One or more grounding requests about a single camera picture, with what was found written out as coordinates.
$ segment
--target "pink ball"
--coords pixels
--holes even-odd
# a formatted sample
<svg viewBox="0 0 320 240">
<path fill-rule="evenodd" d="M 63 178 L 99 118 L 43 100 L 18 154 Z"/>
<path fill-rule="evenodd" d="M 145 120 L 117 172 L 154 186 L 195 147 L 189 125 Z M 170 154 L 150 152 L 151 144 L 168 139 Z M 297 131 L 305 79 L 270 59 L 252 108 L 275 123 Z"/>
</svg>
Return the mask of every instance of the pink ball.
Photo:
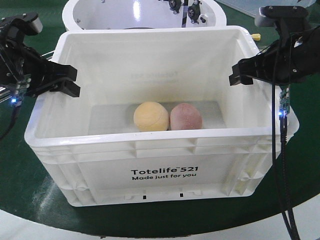
<svg viewBox="0 0 320 240">
<path fill-rule="evenodd" d="M 191 130 L 202 128 L 200 112 L 189 103 L 180 103 L 170 113 L 171 130 Z"/>
</svg>

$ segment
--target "yellow object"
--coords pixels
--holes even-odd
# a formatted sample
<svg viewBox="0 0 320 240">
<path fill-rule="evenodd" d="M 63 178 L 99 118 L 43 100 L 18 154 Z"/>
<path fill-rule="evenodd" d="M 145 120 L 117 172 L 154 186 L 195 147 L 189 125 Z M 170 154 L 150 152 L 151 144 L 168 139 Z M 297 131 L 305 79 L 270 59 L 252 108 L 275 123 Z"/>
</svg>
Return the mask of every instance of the yellow object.
<svg viewBox="0 0 320 240">
<path fill-rule="evenodd" d="M 254 41 L 257 41 L 257 42 L 261 40 L 261 34 L 260 33 L 251 34 L 251 37 L 253 38 Z"/>
<path fill-rule="evenodd" d="M 160 103 L 146 101 L 134 111 L 133 122 L 141 132 L 166 131 L 169 113 Z"/>
</svg>

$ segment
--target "green floor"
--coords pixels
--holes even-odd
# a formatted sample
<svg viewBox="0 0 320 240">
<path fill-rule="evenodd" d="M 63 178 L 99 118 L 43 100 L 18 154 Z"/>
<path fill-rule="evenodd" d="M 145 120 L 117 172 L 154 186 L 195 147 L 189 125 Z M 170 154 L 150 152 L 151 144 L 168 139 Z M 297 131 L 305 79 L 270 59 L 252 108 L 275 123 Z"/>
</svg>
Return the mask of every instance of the green floor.
<svg viewBox="0 0 320 240">
<path fill-rule="evenodd" d="M 61 14 L 67 0 L 0 0 L 0 17 L 38 12 L 44 29 L 25 43 L 44 54 L 52 51 L 65 31 Z M 222 6 L 228 25 L 261 33 L 263 48 L 278 36 L 258 28 L 254 19 Z M 320 4 L 310 21 L 320 24 Z M 320 193 L 320 75 L 292 85 L 291 104 L 300 128 L 287 145 L 289 182 L 294 205 Z M 92 235 L 169 237 L 206 233 L 264 219 L 279 212 L 275 183 L 269 171 L 249 197 L 72 207 L 24 141 L 35 100 L 27 99 L 12 132 L 0 143 L 0 209 L 38 223 Z M 11 109 L 0 104 L 1 130 Z"/>
</svg>

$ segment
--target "robotic arm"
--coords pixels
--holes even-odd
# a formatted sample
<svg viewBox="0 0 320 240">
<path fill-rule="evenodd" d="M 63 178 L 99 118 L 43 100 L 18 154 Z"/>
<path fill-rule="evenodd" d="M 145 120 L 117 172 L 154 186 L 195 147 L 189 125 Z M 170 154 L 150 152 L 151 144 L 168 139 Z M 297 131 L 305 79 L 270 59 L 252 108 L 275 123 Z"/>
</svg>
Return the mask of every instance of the robotic arm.
<svg viewBox="0 0 320 240">
<path fill-rule="evenodd" d="M 48 61 L 24 45 L 25 35 L 41 31 L 42 24 L 34 12 L 0 20 L 0 103 L 11 99 L 21 104 L 25 96 L 34 98 L 47 91 L 79 97 L 75 68 Z"/>
<path fill-rule="evenodd" d="M 286 86 L 301 83 L 305 76 L 320 73 L 320 27 L 311 28 L 308 11 L 300 6 L 266 6 L 255 18 L 258 27 L 275 26 L 280 39 L 266 52 L 241 59 L 232 67 L 231 86 L 251 85 L 253 79 L 272 83 L 276 53 L 279 46 L 275 84 Z"/>
</svg>

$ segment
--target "screw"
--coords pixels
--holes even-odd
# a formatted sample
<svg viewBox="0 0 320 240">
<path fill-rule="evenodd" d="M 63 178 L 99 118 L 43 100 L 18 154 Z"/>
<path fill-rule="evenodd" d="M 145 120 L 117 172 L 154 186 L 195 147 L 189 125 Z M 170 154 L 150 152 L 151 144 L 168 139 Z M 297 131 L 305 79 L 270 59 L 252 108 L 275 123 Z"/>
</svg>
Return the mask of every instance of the screw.
<svg viewBox="0 0 320 240">
<path fill-rule="evenodd" d="M 169 6 L 170 6 L 170 8 L 175 8 L 176 7 L 176 5 L 177 5 L 177 3 L 176 3 L 176 1 L 174 1 L 174 0 L 170 0 L 169 1 Z"/>
<path fill-rule="evenodd" d="M 195 13 L 195 11 L 194 11 L 192 8 L 188 10 L 188 16 L 189 16 L 189 18 L 194 17 L 195 14 L 196 14 L 196 13 Z"/>
</svg>

